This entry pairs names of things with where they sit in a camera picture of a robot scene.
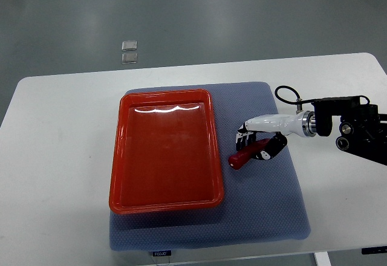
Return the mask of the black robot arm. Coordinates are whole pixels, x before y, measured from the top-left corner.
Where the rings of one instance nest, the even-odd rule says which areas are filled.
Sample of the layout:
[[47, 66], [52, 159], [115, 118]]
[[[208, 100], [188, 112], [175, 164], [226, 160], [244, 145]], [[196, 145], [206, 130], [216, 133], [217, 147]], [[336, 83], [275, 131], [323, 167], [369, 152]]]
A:
[[303, 100], [294, 88], [281, 85], [275, 89], [275, 97], [297, 107], [302, 120], [299, 127], [308, 135], [329, 136], [333, 129], [333, 117], [339, 116], [337, 148], [386, 164], [386, 114], [380, 113], [379, 107], [370, 103], [367, 96]]

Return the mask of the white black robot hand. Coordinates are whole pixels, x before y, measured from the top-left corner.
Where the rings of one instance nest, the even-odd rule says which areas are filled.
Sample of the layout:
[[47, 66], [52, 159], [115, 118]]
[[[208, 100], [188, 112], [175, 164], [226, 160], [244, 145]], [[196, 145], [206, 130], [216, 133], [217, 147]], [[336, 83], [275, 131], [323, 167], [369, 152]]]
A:
[[[274, 133], [261, 149], [254, 149], [258, 144], [258, 133]], [[287, 145], [286, 136], [296, 134], [300, 137], [314, 137], [317, 133], [314, 112], [301, 111], [296, 115], [267, 114], [245, 121], [236, 133], [236, 150], [238, 152], [248, 148], [252, 158], [270, 160]]]

